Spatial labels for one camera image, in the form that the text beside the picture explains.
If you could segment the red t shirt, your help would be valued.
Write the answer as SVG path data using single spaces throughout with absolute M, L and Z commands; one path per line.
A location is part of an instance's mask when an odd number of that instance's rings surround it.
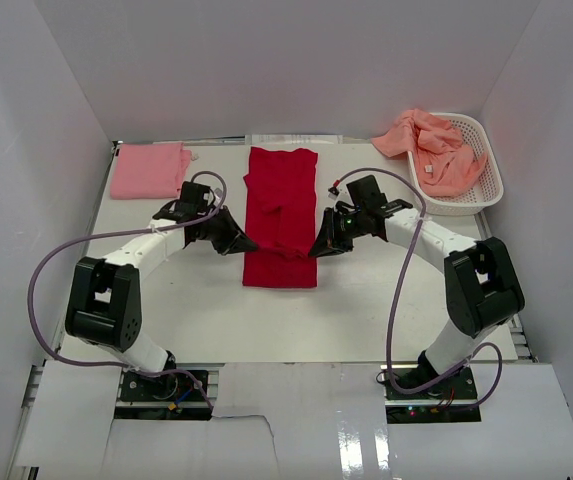
M 244 257 L 244 286 L 317 286 L 317 261 L 308 255 L 316 239 L 317 160 L 303 148 L 250 150 L 245 231 L 259 249 Z

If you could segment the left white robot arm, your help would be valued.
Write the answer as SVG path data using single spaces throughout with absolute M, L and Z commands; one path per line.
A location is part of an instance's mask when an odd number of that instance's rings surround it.
M 145 233 L 101 258 L 75 266 L 65 331 L 96 346 L 143 376 L 143 387 L 165 399 L 177 387 L 174 356 L 143 332 L 141 283 L 174 254 L 197 241 L 222 255 L 254 252 L 259 246 L 242 230 L 223 195 L 186 182 L 180 196 L 152 216 Z

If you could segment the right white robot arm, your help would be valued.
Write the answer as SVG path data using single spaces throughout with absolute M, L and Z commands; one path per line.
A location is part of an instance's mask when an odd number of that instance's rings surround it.
M 365 169 L 362 178 L 354 181 L 341 177 L 349 199 L 337 200 L 324 210 L 309 255 L 321 258 L 348 253 L 355 239 L 372 236 L 405 248 L 400 280 L 414 257 L 443 275 L 445 326 L 420 353 L 414 369 L 397 376 L 388 364 L 383 377 L 400 394 L 422 392 L 438 399 L 452 389 L 453 375 L 487 347 L 487 337 L 523 310 L 525 297 L 500 239 L 476 240 L 458 234 L 428 219 L 425 205 L 414 207 L 402 199 L 388 199 L 379 188 L 376 173 Z

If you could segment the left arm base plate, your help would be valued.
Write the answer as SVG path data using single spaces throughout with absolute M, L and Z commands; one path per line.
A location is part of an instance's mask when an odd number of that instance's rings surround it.
M 199 388 L 209 388 L 207 370 L 190 370 L 185 374 L 148 378 L 134 372 L 122 375 L 114 417 L 119 420 L 208 421 L 211 408 Z

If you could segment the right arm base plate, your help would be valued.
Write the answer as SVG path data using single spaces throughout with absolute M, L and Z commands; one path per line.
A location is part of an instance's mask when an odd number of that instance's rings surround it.
M 375 380 L 384 387 L 389 425 L 479 423 L 482 420 L 480 409 L 475 406 L 478 392 L 469 367 L 427 391 L 412 395 L 394 390 L 386 382 L 386 376 L 382 370 Z

